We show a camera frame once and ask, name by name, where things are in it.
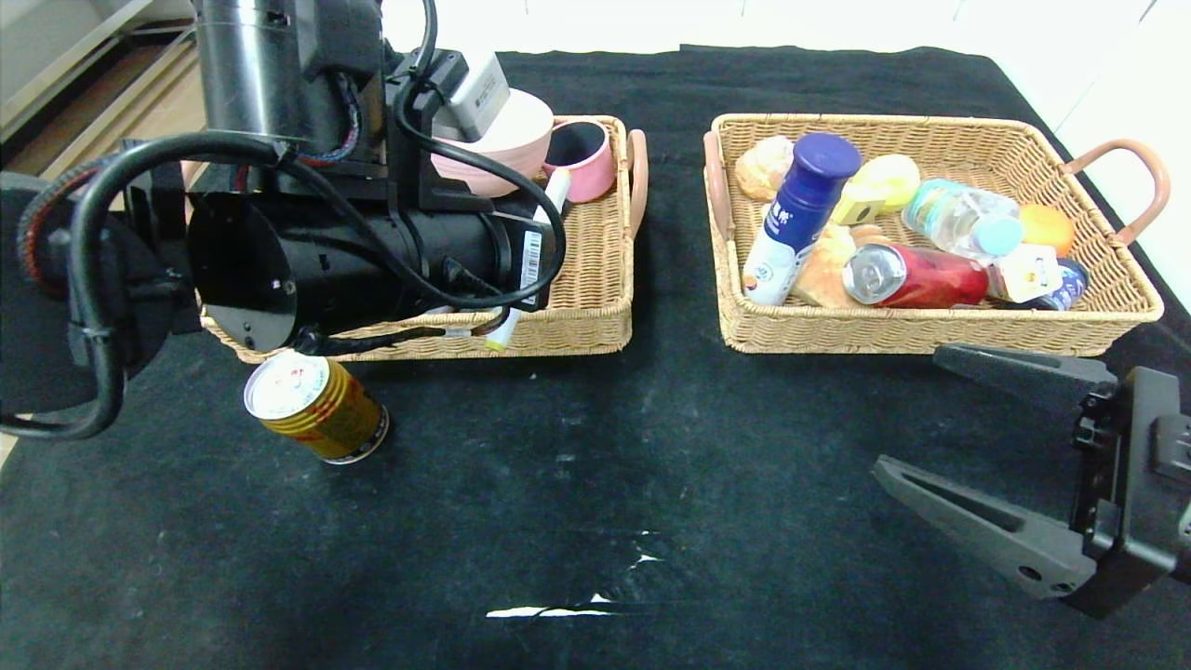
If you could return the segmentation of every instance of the wicker basket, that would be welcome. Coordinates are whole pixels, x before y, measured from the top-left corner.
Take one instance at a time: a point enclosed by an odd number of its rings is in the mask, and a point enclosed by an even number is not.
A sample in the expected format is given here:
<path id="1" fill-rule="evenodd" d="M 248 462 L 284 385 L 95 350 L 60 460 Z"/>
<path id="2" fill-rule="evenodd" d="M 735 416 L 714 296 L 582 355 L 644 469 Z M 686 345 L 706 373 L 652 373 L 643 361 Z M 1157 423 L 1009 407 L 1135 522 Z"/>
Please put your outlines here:
<path id="1" fill-rule="evenodd" d="M 911 156 L 923 177 L 947 177 L 1062 209 L 1075 221 L 1072 257 L 1087 267 L 1091 284 L 1073 311 L 980 308 L 825 308 L 791 295 L 784 305 L 753 302 L 741 290 L 741 269 L 761 224 L 763 202 L 749 199 L 735 179 L 736 158 L 757 139 L 835 132 L 866 157 Z M 829 114 L 725 114 L 704 137 L 707 206 L 716 261 L 716 293 L 724 342 L 746 353 L 925 355 L 943 343 L 968 343 L 1096 356 L 1139 323 L 1156 320 L 1162 300 L 1128 244 L 1166 203 L 1168 180 L 1161 161 L 1127 139 L 1098 146 L 1065 164 L 1037 129 L 1018 121 Z M 1146 212 L 1114 232 L 1074 173 L 1105 151 L 1129 149 L 1155 179 Z M 898 215 L 878 223 L 894 242 L 928 242 Z"/>
<path id="2" fill-rule="evenodd" d="M 566 120 L 570 117 L 559 117 Z M 609 129 L 617 179 L 598 200 L 575 203 L 566 218 L 567 258 L 550 286 L 550 305 L 522 315 L 513 340 L 503 353 L 484 346 L 484 338 L 426 338 L 339 361 L 461 359 L 501 357 L 590 356 L 617 352 L 632 337 L 632 240 L 644 215 L 649 184 L 646 136 L 625 133 L 619 119 L 584 117 Z M 369 338 L 414 326 L 474 327 L 492 318 L 490 312 L 423 314 L 338 333 L 338 338 Z M 245 350 L 202 312 L 202 325 L 236 351 L 245 363 L 261 363 L 270 355 Z"/>

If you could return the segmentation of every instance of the white device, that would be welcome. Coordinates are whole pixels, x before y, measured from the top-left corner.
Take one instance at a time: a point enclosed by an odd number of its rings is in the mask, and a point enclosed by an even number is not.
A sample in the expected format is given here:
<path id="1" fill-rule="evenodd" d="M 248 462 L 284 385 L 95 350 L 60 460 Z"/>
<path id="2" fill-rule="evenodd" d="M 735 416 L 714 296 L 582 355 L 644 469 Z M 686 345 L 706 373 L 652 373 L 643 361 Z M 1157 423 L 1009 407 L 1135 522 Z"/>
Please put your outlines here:
<path id="1" fill-rule="evenodd" d="M 509 101 L 505 70 L 492 51 L 463 51 L 467 77 L 435 114 L 434 134 L 457 142 L 475 142 L 492 126 Z"/>

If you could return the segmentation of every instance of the white marker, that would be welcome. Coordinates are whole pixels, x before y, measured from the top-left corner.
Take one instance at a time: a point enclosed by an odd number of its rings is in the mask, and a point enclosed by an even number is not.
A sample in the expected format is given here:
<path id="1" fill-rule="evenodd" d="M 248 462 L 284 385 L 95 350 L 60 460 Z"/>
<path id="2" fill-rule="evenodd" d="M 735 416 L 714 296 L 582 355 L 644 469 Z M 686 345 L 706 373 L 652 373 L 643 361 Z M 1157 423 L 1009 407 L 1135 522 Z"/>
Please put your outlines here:
<path id="1" fill-rule="evenodd" d="M 545 196 L 549 198 L 550 202 L 554 203 L 554 208 L 559 209 L 560 215 L 562 214 L 562 205 L 567 200 L 567 190 L 570 190 L 570 170 L 561 168 L 554 170 L 554 174 L 550 175 L 550 180 L 545 182 Z M 545 208 L 538 205 L 537 211 L 534 212 L 534 220 L 538 223 L 549 224 L 550 217 L 545 215 Z M 529 244 L 530 234 L 537 234 L 538 239 L 541 239 L 540 232 L 525 232 L 526 249 L 531 248 L 531 244 Z M 537 244 L 537 249 L 541 250 L 540 243 Z M 523 268 L 522 281 L 520 281 L 522 288 L 537 281 L 536 271 L 526 273 L 524 269 L 531 265 L 536 268 L 537 258 L 532 258 L 532 261 L 534 262 L 531 263 L 526 262 L 524 258 L 522 259 L 522 268 Z M 519 308 L 511 307 L 509 309 L 509 318 L 506 318 L 505 321 L 500 324 L 500 327 L 497 327 L 492 332 L 488 332 L 488 337 L 485 340 L 484 346 L 492 350 L 493 352 L 504 352 L 505 350 L 507 350 L 509 343 L 511 343 L 513 339 L 513 330 L 517 328 L 517 321 L 520 320 L 522 313 L 524 312 L 522 312 Z"/>

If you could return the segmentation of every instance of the yellow can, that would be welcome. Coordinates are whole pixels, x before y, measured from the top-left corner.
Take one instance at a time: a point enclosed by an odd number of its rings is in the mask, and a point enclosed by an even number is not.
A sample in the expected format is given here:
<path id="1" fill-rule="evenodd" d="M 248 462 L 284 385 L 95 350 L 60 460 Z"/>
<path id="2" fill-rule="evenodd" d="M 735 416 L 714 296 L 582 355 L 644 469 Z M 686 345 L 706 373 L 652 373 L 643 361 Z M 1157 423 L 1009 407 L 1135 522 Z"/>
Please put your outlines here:
<path id="1" fill-rule="evenodd" d="M 388 409 L 342 365 L 283 352 L 262 363 L 244 386 L 244 408 L 269 431 L 303 443 L 326 463 L 370 455 L 388 434 Z"/>

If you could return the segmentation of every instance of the red can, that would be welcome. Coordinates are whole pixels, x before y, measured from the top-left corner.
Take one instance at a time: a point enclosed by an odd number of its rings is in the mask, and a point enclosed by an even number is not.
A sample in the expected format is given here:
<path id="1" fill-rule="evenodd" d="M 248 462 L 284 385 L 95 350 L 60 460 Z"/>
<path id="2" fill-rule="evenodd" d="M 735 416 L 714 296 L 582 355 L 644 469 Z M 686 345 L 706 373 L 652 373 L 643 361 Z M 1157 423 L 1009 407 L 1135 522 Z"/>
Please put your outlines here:
<path id="1" fill-rule="evenodd" d="M 843 287 L 856 301 L 883 307 L 974 305 L 989 274 L 974 259 L 902 244 L 865 244 L 843 265 Z"/>

